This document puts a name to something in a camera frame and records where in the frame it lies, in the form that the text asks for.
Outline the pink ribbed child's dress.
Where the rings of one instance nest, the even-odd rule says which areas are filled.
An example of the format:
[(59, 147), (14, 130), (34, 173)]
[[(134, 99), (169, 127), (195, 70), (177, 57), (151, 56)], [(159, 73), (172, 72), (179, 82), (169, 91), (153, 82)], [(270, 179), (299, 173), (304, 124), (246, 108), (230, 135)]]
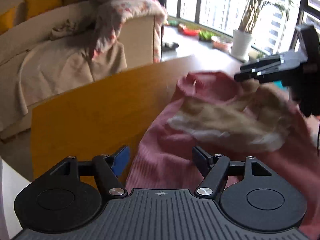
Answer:
[(319, 156), (296, 106), (257, 81), (190, 73), (139, 143), (126, 188), (194, 190), (192, 149), (241, 161), (254, 156), (297, 188), (308, 208), (300, 230), (319, 239)]

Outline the white plant pot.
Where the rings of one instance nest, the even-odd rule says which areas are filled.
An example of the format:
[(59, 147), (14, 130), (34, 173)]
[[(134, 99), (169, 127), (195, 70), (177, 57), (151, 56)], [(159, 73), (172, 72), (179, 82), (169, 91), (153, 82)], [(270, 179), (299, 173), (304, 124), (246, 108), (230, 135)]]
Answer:
[(239, 60), (245, 60), (251, 46), (252, 35), (243, 31), (233, 30), (233, 45), (231, 55)]

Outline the small green plant tray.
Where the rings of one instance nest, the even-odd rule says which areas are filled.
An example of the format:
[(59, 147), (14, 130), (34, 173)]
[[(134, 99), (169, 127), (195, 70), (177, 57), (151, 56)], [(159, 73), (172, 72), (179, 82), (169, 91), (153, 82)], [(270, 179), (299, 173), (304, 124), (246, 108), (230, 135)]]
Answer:
[(215, 37), (216, 33), (207, 30), (201, 30), (199, 32), (199, 40), (203, 42), (210, 42), (212, 37)]

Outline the red plastic basin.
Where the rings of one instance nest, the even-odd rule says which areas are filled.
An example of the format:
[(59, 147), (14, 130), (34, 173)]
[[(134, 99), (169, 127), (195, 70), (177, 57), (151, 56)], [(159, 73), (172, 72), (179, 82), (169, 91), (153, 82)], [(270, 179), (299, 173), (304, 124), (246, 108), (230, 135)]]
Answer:
[(183, 28), (182, 33), (186, 36), (197, 36), (200, 33), (200, 29), (189, 29), (189, 28)]

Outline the beige covered sofa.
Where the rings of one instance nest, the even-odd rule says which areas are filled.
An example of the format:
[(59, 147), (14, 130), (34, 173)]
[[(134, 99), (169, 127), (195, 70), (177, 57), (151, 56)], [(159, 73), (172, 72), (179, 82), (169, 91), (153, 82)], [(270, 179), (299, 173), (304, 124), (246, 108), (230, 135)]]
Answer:
[[(127, 21), (118, 41), (89, 58), (93, 1), (71, 4), (31, 18), (1, 36), (1, 139), (31, 126), (31, 111), (46, 100), (124, 70), (153, 63), (152, 16)], [(77, 24), (72, 36), (50, 40), (54, 27)]]

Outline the crumpled beige cloth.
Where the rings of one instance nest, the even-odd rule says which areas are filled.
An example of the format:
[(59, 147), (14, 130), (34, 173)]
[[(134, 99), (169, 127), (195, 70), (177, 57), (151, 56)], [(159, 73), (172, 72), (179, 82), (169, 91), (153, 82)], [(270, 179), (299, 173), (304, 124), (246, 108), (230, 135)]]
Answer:
[(72, 36), (77, 31), (77, 24), (67, 20), (61, 25), (54, 27), (50, 33), (50, 40), (57, 40), (63, 37)]

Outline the floral pink blanket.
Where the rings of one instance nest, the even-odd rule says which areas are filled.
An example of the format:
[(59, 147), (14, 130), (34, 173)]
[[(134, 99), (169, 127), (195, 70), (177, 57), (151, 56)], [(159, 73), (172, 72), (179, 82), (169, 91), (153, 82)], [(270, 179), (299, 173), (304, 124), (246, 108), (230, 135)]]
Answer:
[(123, 25), (134, 18), (152, 16), (153, 61), (161, 60), (162, 26), (168, 15), (166, 9), (157, 0), (108, 0), (98, 7), (95, 38), (89, 51), (93, 59), (108, 51), (120, 36)]

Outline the yellow cushion middle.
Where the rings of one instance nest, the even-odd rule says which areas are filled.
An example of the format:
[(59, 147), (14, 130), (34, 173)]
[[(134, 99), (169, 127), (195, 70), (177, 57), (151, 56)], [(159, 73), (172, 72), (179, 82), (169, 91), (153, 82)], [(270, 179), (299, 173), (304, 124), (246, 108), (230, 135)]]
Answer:
[(26, 20), (63, 5), (62, 0), (24, 0), (24, 2)]

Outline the yellow cushion left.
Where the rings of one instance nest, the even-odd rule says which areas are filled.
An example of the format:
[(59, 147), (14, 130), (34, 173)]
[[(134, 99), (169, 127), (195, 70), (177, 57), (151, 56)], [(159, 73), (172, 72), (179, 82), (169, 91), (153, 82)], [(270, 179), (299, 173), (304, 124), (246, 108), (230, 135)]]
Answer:
[(16, 8), (13, 7), (0, 16), (0, 35), (14, 26)]

